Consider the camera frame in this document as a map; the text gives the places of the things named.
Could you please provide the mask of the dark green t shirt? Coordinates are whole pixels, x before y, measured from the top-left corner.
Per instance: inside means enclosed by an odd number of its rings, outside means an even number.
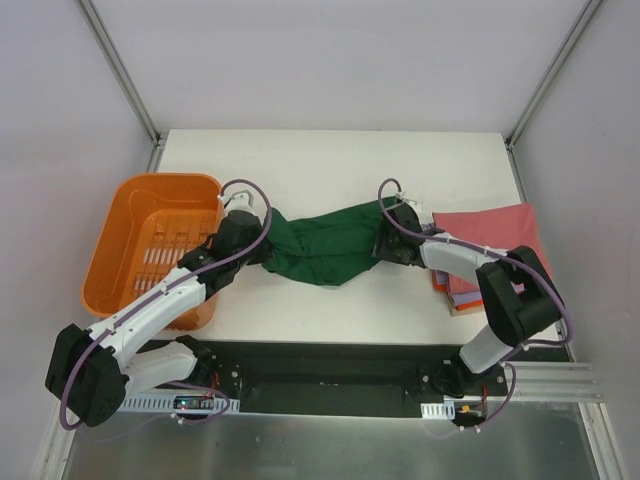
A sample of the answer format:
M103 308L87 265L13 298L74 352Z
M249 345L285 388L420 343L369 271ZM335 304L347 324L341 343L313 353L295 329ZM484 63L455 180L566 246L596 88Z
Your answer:
M373 251L381 219L376 200L295 220L274 208L262 267L296 282L342 286L380 262Z

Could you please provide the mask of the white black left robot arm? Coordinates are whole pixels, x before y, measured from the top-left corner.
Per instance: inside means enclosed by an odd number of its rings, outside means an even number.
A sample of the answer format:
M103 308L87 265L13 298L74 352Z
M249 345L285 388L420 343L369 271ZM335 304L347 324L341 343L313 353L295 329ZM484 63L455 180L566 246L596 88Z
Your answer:
M246 265L260 261L272 220L232 210L218 230L154 287L111 317L82 329L64 328L55 341L45 386L60 402L59 421L71 431L109 419L123 401L149 388L182 381L214 387L211 352L189 335L147 352L140 349L184 313L230 285Z

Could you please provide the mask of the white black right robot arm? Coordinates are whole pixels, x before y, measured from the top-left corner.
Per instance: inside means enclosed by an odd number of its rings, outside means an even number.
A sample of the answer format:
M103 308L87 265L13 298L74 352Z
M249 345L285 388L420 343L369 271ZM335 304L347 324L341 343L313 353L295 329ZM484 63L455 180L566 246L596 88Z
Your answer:
M397 200L381 209L373 255L383 261L441 271L479 288L487 324L435 367L431 387L453 398L473 394L486 373L531 337L565 317L564 304L534 250L501 251L423 230L414 209Z

